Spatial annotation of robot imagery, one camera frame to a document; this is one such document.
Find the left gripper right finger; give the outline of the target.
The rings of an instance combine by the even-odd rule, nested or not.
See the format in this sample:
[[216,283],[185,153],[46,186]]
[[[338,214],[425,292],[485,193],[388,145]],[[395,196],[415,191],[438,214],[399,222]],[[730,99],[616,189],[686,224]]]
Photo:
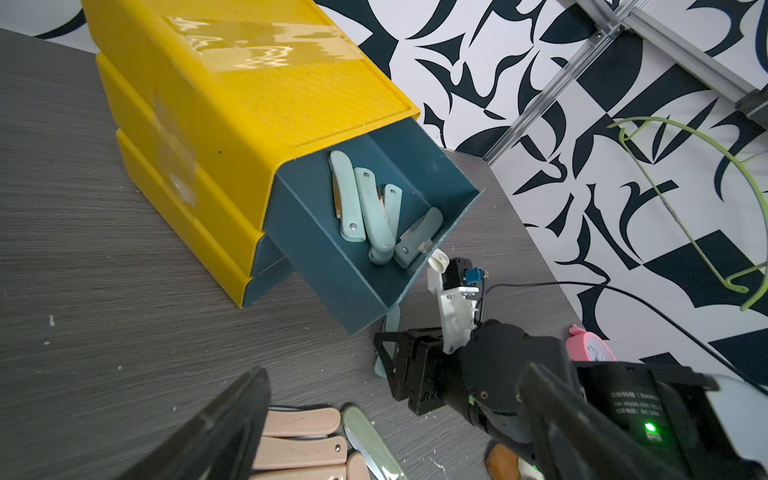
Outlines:
[[676,479],[678,472],[546,368],[525,367],[519,386],[535,450],[547,479]]

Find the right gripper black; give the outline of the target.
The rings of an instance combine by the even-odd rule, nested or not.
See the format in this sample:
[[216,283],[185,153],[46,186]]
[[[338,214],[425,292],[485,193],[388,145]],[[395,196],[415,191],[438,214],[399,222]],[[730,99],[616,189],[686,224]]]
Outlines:
[[[390,341],[396,343],[392,358],[382,347]],[[482,323],[469,342],[450,355],[443,352],[442,330],[437,327],[381,332],[374,346],[395,400],[407,401],[418,416],[448,406],[533,465],[533,437],[519,391],[524,368],[540,365],[571,390],[579,389],[563,340],[531,336],[497,320]]]

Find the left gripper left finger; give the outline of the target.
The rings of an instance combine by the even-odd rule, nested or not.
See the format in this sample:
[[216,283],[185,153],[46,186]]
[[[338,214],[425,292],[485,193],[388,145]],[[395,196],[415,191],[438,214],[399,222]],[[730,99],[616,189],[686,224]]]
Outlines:
[[174,432],[122,479],[247,479],[271,400],[267,371],[254,367]]

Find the teal folding knife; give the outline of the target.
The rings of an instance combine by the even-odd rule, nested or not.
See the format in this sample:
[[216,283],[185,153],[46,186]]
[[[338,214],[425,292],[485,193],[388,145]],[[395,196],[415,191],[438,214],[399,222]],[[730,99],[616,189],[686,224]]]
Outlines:
[[[400,319],[401,319],[401,309],[400,309],[400,306],[396,304],[385,315],[382,322],[382,326],[381,326],[381,332],[382,333],[398,332],[400,330]],[[384,342],[382,344],[382,347],[386,350],[387,356],[389,358],[392,358],[395,352],[396,343],[392,341]],[[376,358],[374,362],[374,373],[377,376],[381,377],[382,379],[387,378],[385,365],[379,353],[376,354]]]
[[351,243],[367,240],[357,183],[350,158],[340,150],[329,154],[336,217],[341,237]]
[[369,259],[375,265],[385,265],[392,259],[396,243],[387,225],[375,175],[371,170],[363,167],[355,167],[354,174],[365,231],[370,244]]
[[397,240],[402,206],[402,189],[394,184],[386,184],[383,191],[383,202],[387,225],[393,238]]
[[442,228],[442,224],[442,212],[435,207],[430,208],[400,237],[395,247],[395,262],[403,269],[409,268],[418,255],[431,248],[432,239]]

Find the teal drawer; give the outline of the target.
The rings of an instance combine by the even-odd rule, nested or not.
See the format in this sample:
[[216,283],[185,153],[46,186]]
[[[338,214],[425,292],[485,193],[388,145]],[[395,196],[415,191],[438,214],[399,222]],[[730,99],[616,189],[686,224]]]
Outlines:
[[264,227],[354,334],[404,298],[479,194],[408,118],[282,165]]

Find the yellow teal drawer cabinet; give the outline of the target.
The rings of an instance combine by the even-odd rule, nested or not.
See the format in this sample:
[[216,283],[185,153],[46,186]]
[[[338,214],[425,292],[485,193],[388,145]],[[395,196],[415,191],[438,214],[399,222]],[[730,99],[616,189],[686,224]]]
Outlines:
[[419,109],[312,1],[86,1],[126,170],[247,304],[285,163]]

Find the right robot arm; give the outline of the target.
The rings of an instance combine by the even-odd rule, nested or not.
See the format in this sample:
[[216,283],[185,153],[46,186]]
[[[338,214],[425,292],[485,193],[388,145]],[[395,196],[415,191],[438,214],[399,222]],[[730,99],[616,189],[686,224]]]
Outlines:
[[438,328],[381,332],[393,397],[458,412],[548,479],[763,479],[687,367],[575,362],[565,343],[489,320],[452,347]]

